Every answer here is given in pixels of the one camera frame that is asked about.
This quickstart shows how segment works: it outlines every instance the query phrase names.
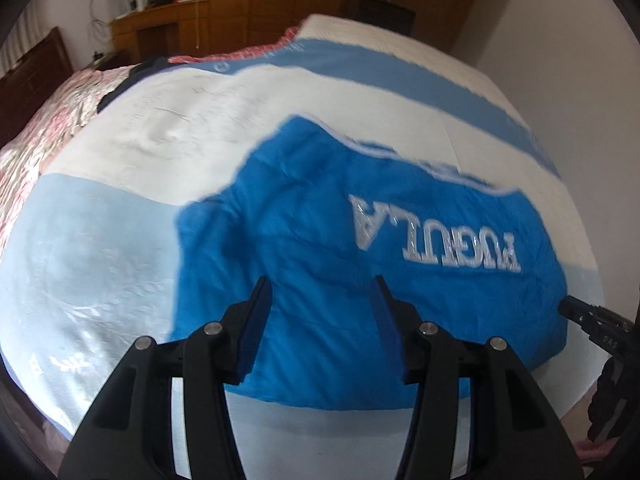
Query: mattress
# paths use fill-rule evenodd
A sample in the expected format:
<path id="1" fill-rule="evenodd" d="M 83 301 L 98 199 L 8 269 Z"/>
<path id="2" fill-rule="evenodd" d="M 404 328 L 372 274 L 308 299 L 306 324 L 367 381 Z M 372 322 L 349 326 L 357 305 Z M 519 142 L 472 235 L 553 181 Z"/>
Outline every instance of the mattress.
<path id="1" fill-rule="evenodd" d="M 228 187 L 249 154 L 301 115 L 403 160 L 519 189 L 569 294 L 604 298 L 579 214 L 524 120 L 483 74 L 369 25 L 312 16 L 295 40 L 250 60 L 159 73 L 118 97 L 47 168 L 0 266 L 0 348 L 21 387 L 68 436 L 133 340 L 174 329 L 180 209 Z M 559 415 L 606 355 L 577 327 L 534 376 Z M 320 410 L 228 393 L 249 478 L 391 478 L 410 409 Z M 181 384 L 174 447 L 188 475 Z M 468 425 L 461 402 L 461 427 Z M 465 461 L 459 442 L 456 468 Z"/>

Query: wooden headboard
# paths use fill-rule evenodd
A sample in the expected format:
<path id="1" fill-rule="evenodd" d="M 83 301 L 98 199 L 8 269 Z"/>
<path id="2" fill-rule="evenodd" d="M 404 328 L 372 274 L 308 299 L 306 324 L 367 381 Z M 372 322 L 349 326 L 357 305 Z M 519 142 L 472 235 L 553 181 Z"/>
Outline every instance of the wooden headboard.
<path id="1" fill-rule="evenodd" d="M 0 147 L 14 139 L 73 73 L 57 27 L 0 79 Z"/>

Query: cable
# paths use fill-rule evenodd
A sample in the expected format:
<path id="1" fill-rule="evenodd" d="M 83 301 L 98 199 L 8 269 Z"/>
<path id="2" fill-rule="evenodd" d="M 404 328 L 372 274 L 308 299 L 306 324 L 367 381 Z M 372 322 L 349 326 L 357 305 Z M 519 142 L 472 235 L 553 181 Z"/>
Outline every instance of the cable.
<path id="1" fill-rule="evenodd" d="M 108 43 L 111 39 L 109 23 L 101 20 L 95 15 L 95 0 L 89 0 L 89 24 L 87 25 L 87 36 L 94 38 L 98 43 Z"/>

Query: folded blue shirt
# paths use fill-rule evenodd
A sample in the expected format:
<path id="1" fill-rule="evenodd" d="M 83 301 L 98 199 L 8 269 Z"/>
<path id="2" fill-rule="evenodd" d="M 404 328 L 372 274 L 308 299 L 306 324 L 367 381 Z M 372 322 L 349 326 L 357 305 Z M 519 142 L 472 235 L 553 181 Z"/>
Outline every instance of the folded blue shirt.
<path id="1" fill-rule="evenodd" d="M 293 117 L 218 195 L 178 216 L 175 329 L 184 338 L 246 300 L 273 307 L 254 370 L 230 391 L 323 410 L 409 408 L 368 300 L 394 297 L 457 338 L 503 336 L 529 368 L 561 351 L 566 282 L 540 216 L 517 190 L 403 160 Z"/>

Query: light blue fabric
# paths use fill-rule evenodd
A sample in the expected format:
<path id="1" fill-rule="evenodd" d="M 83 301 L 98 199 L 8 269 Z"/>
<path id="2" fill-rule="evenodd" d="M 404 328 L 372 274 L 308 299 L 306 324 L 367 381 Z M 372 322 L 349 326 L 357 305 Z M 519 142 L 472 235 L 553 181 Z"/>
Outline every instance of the light blue fabric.
<path id="1" fill-rule="evenodd" d="M 172 338 L 219 319 L 264 274 L 273 282 L 273 308 L 254 371 L 231 391 L 324 410 L 408 408 L 415 389 L 387 366 L 368 301 L 370 280 L 382 274 L 423 319 L 465 340 L 503 336 L 529 368 L 564 347 L 566 320 L 556 312 L 564 274 L 522 193 L 482 192 L 475 180 L 454 184 L 389 151 L 370 156 L 352 147 L 293 118 L 254 151 L 234 184 L 180 213 Z M 406 222 L 394 226 L 389 218 L 364 250 L 350 196 L 365 200 L 370 214 L 379 202 L 447 228 L 487 226 L 500 240 L 511 233 L 522 270 L 405 260 Z M 433 240 L 442 255 L 442 242 Z M 418 245 L 425 251 L 420 236 Z"/>
<path id="2" fill-rule="evenodd" d="M 533 134 L 502 108 L 415 63 L 361 46 L 324 40 L 300 40 L 255 59 L 202 62 L 169 70 L 189 67 L 231 75 L 261 64 L 305 68 L 319 75 L 389 90 L 433 106 L 528 153 L 541 166 L 559 176 L 555 165 Z"/>

